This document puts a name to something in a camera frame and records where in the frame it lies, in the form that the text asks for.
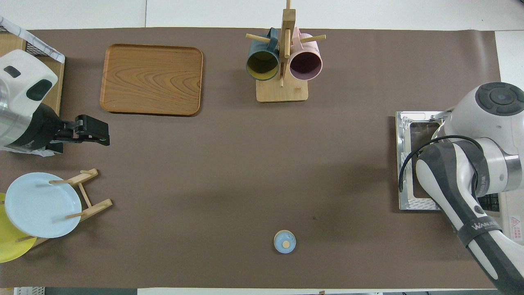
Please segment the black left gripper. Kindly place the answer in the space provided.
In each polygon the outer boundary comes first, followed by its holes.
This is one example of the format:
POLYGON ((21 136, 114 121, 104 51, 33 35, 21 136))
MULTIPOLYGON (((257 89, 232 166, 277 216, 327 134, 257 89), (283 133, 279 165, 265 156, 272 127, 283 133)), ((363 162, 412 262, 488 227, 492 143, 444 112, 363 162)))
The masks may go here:
POLYGON ((81 143, 92 142, 103 146, 110 145, 109 138, 95 137, 110 135, 108 123, 82 114, 72 121, 44 119, 44 130, 49 133, 47 137, 50 138, 50 141, 44 146, 44 151, 50 154, 62 154, 64 142, 74 142, 75 129, 77 129, 77 134, 86 135, 77 138, 81 143))

